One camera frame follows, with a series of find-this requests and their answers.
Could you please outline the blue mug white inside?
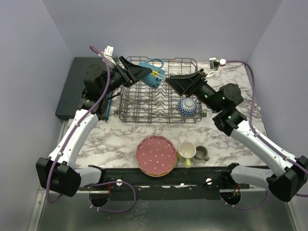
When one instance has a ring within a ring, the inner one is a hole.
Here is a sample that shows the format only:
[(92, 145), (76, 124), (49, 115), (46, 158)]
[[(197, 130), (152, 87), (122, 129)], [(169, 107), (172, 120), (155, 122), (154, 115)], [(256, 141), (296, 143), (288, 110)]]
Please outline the blue mug white inside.
[[(151, 63), (154, 61), (158, 61), (161, 63), (159, 67), (152, 65)], [(151, 69), (151, 73), (147, 74), (145, 77), (141, 79), (141, 81), (146, 84), (148, 87), (156, 90), (160, 86), (160, 84), (165, 79), (165, 70), (163, 70), (164, 67), (164, 61), (159, 58), (154, 58), (147, 60), (145, 62), (139, 62), (139, 66), (147, 67)]]

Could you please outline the red and blue patterned bowl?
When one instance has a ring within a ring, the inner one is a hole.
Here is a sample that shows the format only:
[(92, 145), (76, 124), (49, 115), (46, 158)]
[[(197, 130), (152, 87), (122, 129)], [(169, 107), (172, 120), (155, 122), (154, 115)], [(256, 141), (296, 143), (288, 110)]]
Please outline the red and blue patterned bowl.
[(192, 99), (182, 99), (177, 105), (177, 110), (182, 116), (191, 117), (197, 112), (197, 104)]

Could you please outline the grey wire dish rack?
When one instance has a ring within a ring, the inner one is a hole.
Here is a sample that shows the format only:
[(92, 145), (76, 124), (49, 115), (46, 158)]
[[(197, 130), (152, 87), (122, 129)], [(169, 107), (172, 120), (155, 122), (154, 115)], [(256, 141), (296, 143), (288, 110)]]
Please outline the grey wire dish rack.
[[(150, 58), (146, 56), (129, 56), (129, 62), (139, 64)], [(170, 75), (192, 74), (198, 70), (197, 61), (193, 58), (162, 59), (165, 77)], [(195, 96), (191, 96), (197, 106), (196, 113), (184, 117), (178, 112), (178, 103), (184, 99), (179, 96), (166, 82), (162, 82), (154, 90), (141, 81), (130, 88), (122, 87), (116, 100), (118, 108), (114, 114), (124, 123), (196, 123), (207, 117), (202, 104)]]

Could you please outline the cream mug yellow handle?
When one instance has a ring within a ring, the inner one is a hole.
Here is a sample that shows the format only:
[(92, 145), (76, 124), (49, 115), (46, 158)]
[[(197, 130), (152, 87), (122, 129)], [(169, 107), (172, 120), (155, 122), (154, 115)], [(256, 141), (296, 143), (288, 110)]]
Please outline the cream mug yellow handle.
[(191, 167), (191, 160), (196, 155), (196, 147), (192, 142), (184, 141), (178, 145), (178, 156), (184, 162), (186, 168)]

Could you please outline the small grey-brown cup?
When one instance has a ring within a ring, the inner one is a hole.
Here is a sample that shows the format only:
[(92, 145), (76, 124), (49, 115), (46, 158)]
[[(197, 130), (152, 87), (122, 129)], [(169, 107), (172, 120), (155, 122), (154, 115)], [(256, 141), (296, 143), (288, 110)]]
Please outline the small grey-brown cup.
[(195, 157), (199, 160), (205, 160), (208, 161), (210, 157), (208, 156), (208, 150), (205, 146), (199, 145), (196, 146), (196, 154)]

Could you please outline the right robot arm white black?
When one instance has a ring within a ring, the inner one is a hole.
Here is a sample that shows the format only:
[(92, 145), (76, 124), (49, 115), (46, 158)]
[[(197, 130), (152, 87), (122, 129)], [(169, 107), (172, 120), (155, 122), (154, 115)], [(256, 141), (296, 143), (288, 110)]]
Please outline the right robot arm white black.
[(205, 80), (203, 69), (190, 75), (173, 75), (166, 83), (180, 96), (194, 95), (217, 115), (213, 121), (217, 129), (237, 140), (255, 155), (268, 169), (230, 164), (221, 177), (228, 189), (237, 184), (249, 184), (268, 189), (276, 198), (289, 202), (308, 180), (308, 159), (283, 151), (278, 145), (257, 131), (237, 106), (243, 102), (238, 85), (228, 83), (214, 90)]

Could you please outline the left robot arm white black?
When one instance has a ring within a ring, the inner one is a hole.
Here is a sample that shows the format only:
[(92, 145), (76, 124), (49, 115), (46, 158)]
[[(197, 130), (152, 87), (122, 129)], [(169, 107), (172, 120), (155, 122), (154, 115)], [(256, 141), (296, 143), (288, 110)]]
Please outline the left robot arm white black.
[(152, 70), (119, 57), (120, 64), (103, 68), (90, 64), (84, 71), (85, 89), (79, 101), (73, 122), (56, 148), (47, 158), (39, 158), (36, 170), (39, 182), (46, 192), (72, 197), (79, 188), (91, 185), (102, 190), (107, 179), (99, 167), (74, 169), (77, 156), (90, 132), (107, 109), (103, 102), (117, 88), (131, 87)]

